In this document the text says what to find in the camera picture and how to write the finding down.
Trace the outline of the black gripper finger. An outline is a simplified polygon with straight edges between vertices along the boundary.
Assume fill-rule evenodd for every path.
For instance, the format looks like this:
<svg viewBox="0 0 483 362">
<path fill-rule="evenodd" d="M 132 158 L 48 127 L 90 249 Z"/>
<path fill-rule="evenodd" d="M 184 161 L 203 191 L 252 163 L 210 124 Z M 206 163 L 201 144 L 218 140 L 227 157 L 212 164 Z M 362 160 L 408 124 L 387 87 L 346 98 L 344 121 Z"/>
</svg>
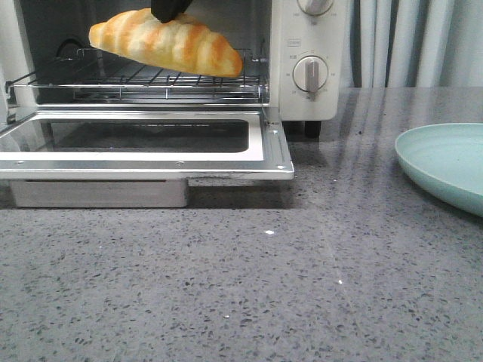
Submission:
<svg viewBox="0 0 483 362">
<path fill-rule="evenodd" d="M 192 4 L 192 0 L 151 0 L 152 15 L 162 23 L 174 20 L 184 13 Z"/>
</svg>

